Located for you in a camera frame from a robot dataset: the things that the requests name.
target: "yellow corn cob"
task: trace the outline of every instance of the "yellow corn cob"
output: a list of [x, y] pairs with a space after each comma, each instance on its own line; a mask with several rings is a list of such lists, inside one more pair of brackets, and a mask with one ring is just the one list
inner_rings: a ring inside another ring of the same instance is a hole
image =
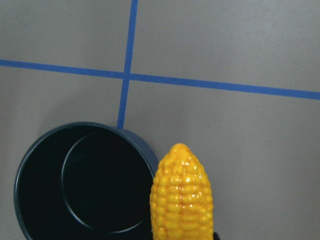
[[175, 144], [153, 179], [153, 240], [213, 240], [213, 208], [204, 167], [186, 145]]

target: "round black bin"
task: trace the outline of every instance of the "round black bin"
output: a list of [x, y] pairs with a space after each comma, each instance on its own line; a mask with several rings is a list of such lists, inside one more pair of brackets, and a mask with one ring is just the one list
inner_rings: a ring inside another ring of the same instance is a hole
[[149, 195], [158, 160], [126, 129], [73, 122], [24, 155], [15, 211], [28, 240], [150, 239]]

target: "toy corn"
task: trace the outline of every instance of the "toy corn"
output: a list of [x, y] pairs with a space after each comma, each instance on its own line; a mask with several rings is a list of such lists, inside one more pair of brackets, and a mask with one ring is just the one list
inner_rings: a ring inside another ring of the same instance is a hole
[[153, 179], [153, 240], [213, 240], [213, 208], [204, 167], [186, 145], [175, 144]]

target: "blue tape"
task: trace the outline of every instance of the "blue tape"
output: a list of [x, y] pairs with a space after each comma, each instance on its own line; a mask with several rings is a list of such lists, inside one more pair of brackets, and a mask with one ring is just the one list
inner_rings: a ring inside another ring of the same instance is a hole
[[128, 37], [126, 42], [125, 62], [124, 62], [124, 77], [122, 80], [120, 106], [117, 120], [117, 127], [123, 129], [126, 117], [127, 98], [129, 91], [130, 72], [132, 65], [132, 56], [134, 52], [135, 31], [136, 31], [136, 19], [138, 12], [138, 0], [131, 1], [130, 18]]
[[78, 75], [87, 75], [87, 76], [95, 76], [95, 77], [115, 78], [115, 79], [122, 79], [124, 77], [124, 73], [118, 72], [118, 71], [106, 71], [106, 70], [97, 70], [97, 69], [89, 69], [89, 68], [25, 62], [25, 61], [12, 61], [12, 60], [4, 60], [4, 59], [0, 59], [0, 66], [58, 72], [58, 73], [66, 73], [66, 74], [78, 74]]
[[143, 82], [160, 83], [160, 84], [172, 84], [172, 85], [190, 86], [190, 87], [207, 88], [207, 89], [219, 89], [219, 90], [229, 90], [229, 91], [237, 91], [237, 92], [245, 92], [245, 93], [266, 94], [266, 95], [276, 95], [276, 96], [283, 96], [283, 97], [320, 100], [320, 92], [316, 92], [316, 91], [304, 91], [304, 90], [294, 90], [294, 89], [285, 89], [285, 88], [277, 88], [277, 87], [254, 86], [254, 85], [245, 85], [245, 84], [218, 82], [218, 81], [185, 79], [185, 78], [154, 76], [154, 75], [144, 75], [144, 74], [135, 74], [135, 73], [132, 73], [130, 75], [130, 79], [134, 81], [143, 81]]

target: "corn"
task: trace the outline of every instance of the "corn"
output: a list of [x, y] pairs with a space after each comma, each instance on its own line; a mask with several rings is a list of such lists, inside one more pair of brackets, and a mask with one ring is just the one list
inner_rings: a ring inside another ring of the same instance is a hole
[[184, 144], [159, 162], [150, 194], [153, 240], [213, 240], [213, 198], [204, 167]]

